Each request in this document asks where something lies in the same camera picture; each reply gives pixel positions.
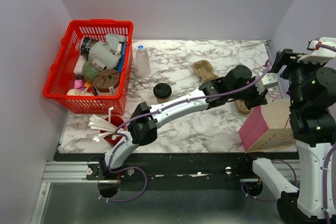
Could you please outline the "pink and beige paper bag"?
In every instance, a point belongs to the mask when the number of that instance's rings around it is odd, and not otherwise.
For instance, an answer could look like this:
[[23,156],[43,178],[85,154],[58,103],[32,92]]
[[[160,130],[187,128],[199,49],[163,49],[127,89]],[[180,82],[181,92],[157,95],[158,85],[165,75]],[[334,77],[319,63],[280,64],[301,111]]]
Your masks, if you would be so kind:
[[252,109],[238,131],[246,153],[275,151],[295,145],[288,122],[289,107],[289,99],[276,99]]

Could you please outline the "black plastic cup lid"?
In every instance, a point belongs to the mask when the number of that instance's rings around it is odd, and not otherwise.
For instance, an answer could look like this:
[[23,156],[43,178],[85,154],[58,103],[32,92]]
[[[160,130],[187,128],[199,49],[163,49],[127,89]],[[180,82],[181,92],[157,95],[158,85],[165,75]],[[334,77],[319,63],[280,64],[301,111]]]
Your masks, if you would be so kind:
[[156,98],[166,99],[172,94],[172,89],[167,83],[158,83],[153,88],[153,94]]

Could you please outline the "brown paper coffee cup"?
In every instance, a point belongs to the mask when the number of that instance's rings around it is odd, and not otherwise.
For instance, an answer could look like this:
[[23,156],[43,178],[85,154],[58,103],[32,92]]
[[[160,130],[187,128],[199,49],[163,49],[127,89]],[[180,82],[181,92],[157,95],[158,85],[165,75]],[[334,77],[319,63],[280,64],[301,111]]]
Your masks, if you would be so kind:
[[165,103],[170,100],[170,96],[165,96],[165,97],[156,97],[156,100],[158,103]]

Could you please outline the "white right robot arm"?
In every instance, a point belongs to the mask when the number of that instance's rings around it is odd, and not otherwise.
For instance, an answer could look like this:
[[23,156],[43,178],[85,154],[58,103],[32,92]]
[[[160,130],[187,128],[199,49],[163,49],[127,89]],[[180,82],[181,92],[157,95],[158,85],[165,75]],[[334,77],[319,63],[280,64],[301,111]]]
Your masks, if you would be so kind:
[[327,62],[335,48],[317,45],[309,54],[278,52],[270,72],[289,81],[289,122],[300,161],[300,185],[288,182],[271,160],[250,159],[241,165],[249,178],[258,175],[272,192],[284,223],[335,223],[331,160],[335,151],[335,70]]

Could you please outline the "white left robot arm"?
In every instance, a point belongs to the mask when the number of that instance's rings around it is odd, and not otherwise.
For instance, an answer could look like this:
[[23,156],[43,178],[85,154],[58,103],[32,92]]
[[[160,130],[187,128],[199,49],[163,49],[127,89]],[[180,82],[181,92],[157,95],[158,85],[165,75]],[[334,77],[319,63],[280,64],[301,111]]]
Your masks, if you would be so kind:
[[140,103],[129,120],[116,129],[105,129],[106,134],[119,136],[121,140],[105,153],[98,173],[104,179],[112,179],[123,170],[124,161],[138,147],[153,143],[158,137],[158,129],[175,119],[222,106],[229,100],[245,100],[248,108],[266,104],[267,90],[261,91],[258,84],[269,70],[267,67],[261,76],[253,77],[249,68],[238,65],[226,76],[204,82],[180,98],[151,106]]

